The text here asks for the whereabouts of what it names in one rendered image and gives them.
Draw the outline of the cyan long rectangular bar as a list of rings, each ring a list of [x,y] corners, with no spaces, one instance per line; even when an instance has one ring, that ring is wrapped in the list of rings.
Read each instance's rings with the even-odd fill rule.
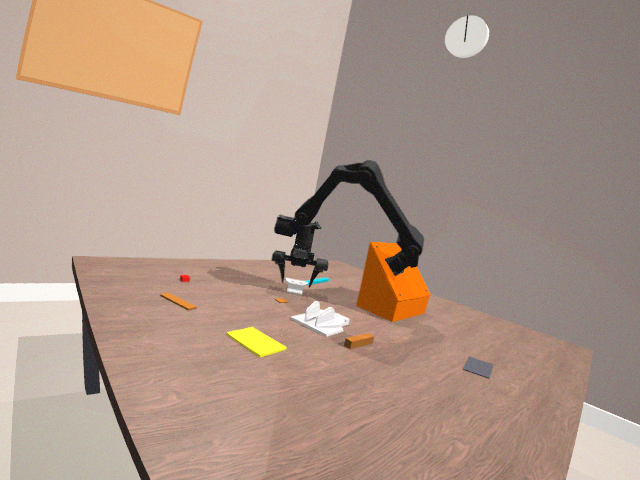
[[[310,283],[310,281],[304,281],[304,282],[309,282]],[[318,283],[323,283],[323,282],[329,282],[329,279],[327,279],[327,278],[316,279],[316,280],[313,281],[312,284],[318,284]],[[308,283],[308,285],[309,285],[309,283]]]

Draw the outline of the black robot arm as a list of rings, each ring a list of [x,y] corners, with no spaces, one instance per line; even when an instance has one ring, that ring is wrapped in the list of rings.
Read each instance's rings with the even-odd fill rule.
[[[294,217],[279,214],[274,227],[276,234],[313,242],[315,229],[321,229],[318,221],[311,223],[317,215],[323,201],[329,196],[340,182],[360,184],[364,190],[372,194],[386,215],[398,231],[398,247],[401,249],[396,255],[385,261],[393,271],[394,276],[404,272],[410,266],[418,266],[419,256],[423,252],[424,236],[405,217],[396,201],[388,191],[378,164],[373,160],[351,165],[338,165],[317,192],[305,201],[295,212]],[[314,253],[294,245],[290,254],[291,265],[306,267],[312,264]]]

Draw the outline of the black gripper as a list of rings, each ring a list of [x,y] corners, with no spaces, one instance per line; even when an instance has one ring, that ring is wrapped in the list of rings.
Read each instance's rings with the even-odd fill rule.
[[[307,241],[301,241],[298,239],[295,239],[295,245],[298,245],[298,248],[300,249],[304,249],[304,246],[308,247],[308,252],[311,252],[311,247],[312,247],[312,242],[307,242]],[[285,261],[291,261],[290,256],[289,255],[285,255],[286,252],[282,252],[282,251],[274,251],[272,254],[272,258],[271,261],[274,261],[275,264],[278,265],[279,270],[280,270],[280,275],[281,275],[281,282],[283,283],[284,280],[284,270],[285,270]],[[316,278],[316,276],[321,272],[323,273],[323,271],[327,271],[328,270],[328,261],[325,259],[320,259],[317,258],[316,260],[313,260],[312,264],[308,264],[307,265],[313,265],[314,270],[310,279],[310,283],[309,283],[309,288],[311,287],[314,279]]]

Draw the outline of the yellow flat plate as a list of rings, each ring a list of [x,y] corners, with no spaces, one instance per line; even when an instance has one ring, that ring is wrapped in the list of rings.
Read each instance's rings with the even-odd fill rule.
[[[274,354],[286,349],[282,344],[261,333],[254,328],[245,328],[238,331],[227,332],[231,339],[256,354],[259,358]]]

